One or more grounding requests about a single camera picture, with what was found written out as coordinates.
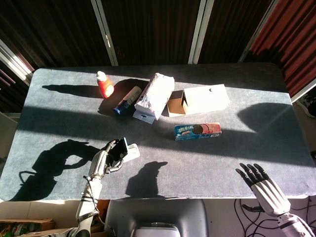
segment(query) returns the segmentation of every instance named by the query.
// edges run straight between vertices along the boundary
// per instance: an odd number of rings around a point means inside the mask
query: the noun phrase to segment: blue can
[[[119,102],[119,104],[114,108],[114,112],[117,115],[121,115],[128,107],[130,107],[141,95],[142,89],[138,86],[134,86],[127,95]]]

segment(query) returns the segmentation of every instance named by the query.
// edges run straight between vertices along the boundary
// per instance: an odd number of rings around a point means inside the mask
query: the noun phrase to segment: dark curtain
[[[28,86],[0,61],[0,111],[19,113],[22,110]]]
[[[271,0],[215,0],[198,63],[236,63]]]
[[[315,16],[315,0],[280,0],[245,60],[277,64],[290,96],[316,76]]]
[[[110,65],[90,0],[1,0],[0,39],[31,71]]]
[[[118,64],[187,64],[199,2],[103,0]]]

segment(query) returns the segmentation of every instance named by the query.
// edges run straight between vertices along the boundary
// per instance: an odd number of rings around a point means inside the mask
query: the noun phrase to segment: wire
[[[308,225],[308,211],[310,209],[310,201],[311,201],[311,197],[308,196],[308,199],[307,199],[307,209],[306,209],[306,224]]]
[[[244,236],[245,236],[245,235],[246,235],[246,230],[245,230],[245,227],[243,226],[243,223],[242,223],[242,221],[241,221],[241,219],[240,219],[240,217],[239,217],[239,215],[238,215],[238,212],[237,212],[237,209],[236,209],[236,202],[237,202],[237,199],[235,199],[235,201],[234,201],[235,214],[236,214],[236,216],[237,216],[237,218],[238,218],[238,220],[239,220],[239,222],[240,222],[240,224],[241,224],[241,226],[242,226],[243,234],[244,234]]]
[[[252,221],[247,215],[246,213],[244,212],[242,206],[241,206],[241,210],[243,212],[243,214],[245,215],[245,217],[247,217],[247,219],[251,222],[251,225],[255,225],[255,226],[258,226],[255,222],[259,219],[259,216],[256,220]],[[275,230],[275,229],[278,229],[278,226],[277,227],[265,227],[265,226],[260,226],[260,228],[262,229],[267,229],[267,230]]]
[[[250,234],[250,235],[261,235],[261,236],[263,236],[263,237],[266,237],[265,235],[263,235],[263,234],[261,234],[261,233],[252,233],[252,234]]]
[[[245,236],[244,236],[244,237],[246,237],[246,234],[247,234],[248,229],[250,228],[250,226],[252,226],[253,224],[255,224],[255,222],[259,219],[260,215],[261,215],[261,212],[259,212],[259,215],[257,216],[257,218],[247,226],[247,228],[246,228],[246,233],[245,233]]]
[[[311,224],[314,224],[315,222],[316,222],[316,220],[313,220],[312,222],[309,223],[309,226],[311,226]]]
[[[299,209],[295,209],[295,208],[291,207],[291,209],[294,210],[294,211],[300,211],[300,210],[304,210],[304,209],[307,209],[307,208],[312,207],[312,206],[316,206],[316,204],[309,205],[308,207],[307,206],[306,207],[302,207],[302,208],[299,208]]]
[[[302,225],[303,225],[303,226],[305,227],[305,229],[310,233],[310,235],[311,235],[312,237],[315,237],[313,231],[312,231],[311,228],[308,226],[308,224],[305,223],[304,220],[303,220],[301,217],[299,217],[299,216],[297,216],[297,215],[294,215],[294,216],[296,216],[296,218],[302,223]]]
[[[261,236],[264,236],[263,234],[260,234],[260,233],[256,233],[258,228],[261,227],[260,225],[265,222],[265,221],[277,221],[276,219],[265,219],[265,220],[262,220],[259,222],[259,224],[257,225],[257,227],[255,228],[255,231],[252,233],[252,234],[249,234],[247,237],[254,237],[255,235],[261,235]]]

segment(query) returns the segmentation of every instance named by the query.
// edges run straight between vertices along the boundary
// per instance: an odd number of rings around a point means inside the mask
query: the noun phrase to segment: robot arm
[[[311,228],[299,217],[290,214],[291,204],[276,182],[271,179],[258,164],[254,166],[240,164],[246,173],[236,169],[257,197],[260,206],[249,207],[248,211],[264,211],[268,215],[277,217],[277,224],[286,237],[315,237]]]
[[[82,193],[76,214],[76,219],[79,224],[78,227],[70,228],[60,234],[51,234],[49,235],[50,237],[90,237],[90,227],[93,217],[99,215],[97,203],[102,189],[101,179],[105,174],[118,171],[123,165],[123,158],[126,153],[120,156],[116,162],[109,160],[112,159],[110,158],[111,155],[109,155],[110,150],[120,141],[126,144],[125,138],[113,140],[93,157],[89,175],[84,176],[87,184]]]

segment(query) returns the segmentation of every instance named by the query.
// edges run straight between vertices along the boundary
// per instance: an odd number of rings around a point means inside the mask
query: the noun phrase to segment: colorful snack box
[[[219,122],[178,125],[174,127],[176,141],[218,137],[222,134]]]

